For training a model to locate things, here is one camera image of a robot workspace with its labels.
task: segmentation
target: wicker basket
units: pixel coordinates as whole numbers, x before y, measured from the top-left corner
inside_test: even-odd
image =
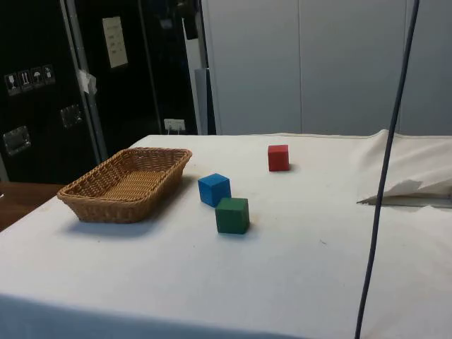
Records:
[[[129,148],[121,150],[57,196],[86,222],[137,222],[174,191],[189,150]]]

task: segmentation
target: blue cube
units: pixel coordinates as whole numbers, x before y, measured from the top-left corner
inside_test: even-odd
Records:
[[[222,198],[231,197],[229,179],[217,173],[198,180],[199,195],[203,203],[217,207]]]

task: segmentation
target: red cube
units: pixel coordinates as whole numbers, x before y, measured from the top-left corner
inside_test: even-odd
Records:
[[[270,172],[289,170],[289,146],[268,146],[268,170]]]

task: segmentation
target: green cube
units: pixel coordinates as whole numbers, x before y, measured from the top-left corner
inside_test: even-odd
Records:
[[[215,209],[215,216],[218,233],[246,233],[249,227],[248,199],[221,199]]]

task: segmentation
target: white panel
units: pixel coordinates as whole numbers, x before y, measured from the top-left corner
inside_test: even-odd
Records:
[[[420,2],[403,95],[401,133],[452,135],[451,16],[451,0]]]
[[[217,132],[301,131],[298,0],[203,0]]]
[[[191,95],[193,96],[193,108],[195,111],[196,118],[196,130],[198,134],[201,135],[201,119],[199,117],[198,92],[196,91],[196,78],[195,78],[195,70],[202,68],[201,53],[199,52],[199,39],[187,40],[185,29],[184,29],[184,39],[185,39],[186,60],[189,63]]]
[[[388,128],[402,62],[405,0],[300,0],[304,133]]]

